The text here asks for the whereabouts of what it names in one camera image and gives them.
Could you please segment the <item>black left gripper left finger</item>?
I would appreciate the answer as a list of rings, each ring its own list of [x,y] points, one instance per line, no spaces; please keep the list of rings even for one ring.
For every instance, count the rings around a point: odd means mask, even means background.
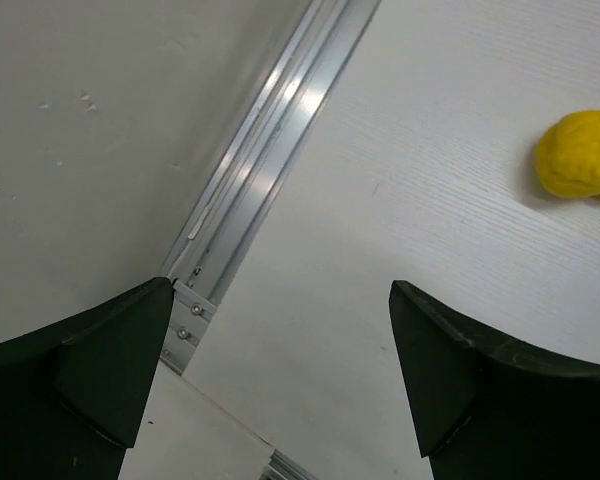
[[[0,479],[116,479],[162,352],[173,287],[153,278],[0,343]]]

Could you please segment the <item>yellow fake lemon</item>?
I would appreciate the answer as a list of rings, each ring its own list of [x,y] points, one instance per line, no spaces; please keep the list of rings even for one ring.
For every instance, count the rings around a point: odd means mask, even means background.
[[[533,151],[542,187],[562,199],[600,197],[600,110],[566,115]]]

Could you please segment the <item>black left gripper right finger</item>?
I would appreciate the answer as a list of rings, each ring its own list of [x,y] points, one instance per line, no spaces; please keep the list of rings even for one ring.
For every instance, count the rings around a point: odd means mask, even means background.
[[[389,296],[416,438],[437,479],[600,479],[600,365],[531,345],[406,281]]]

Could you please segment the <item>aluminium frame rail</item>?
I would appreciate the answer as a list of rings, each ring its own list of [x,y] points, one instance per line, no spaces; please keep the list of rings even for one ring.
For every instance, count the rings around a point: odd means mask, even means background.
[[[191,362],[377,8],[375,1],[309,2],[222,149],[161,268],[174,306],[160,359],[176,374]]]

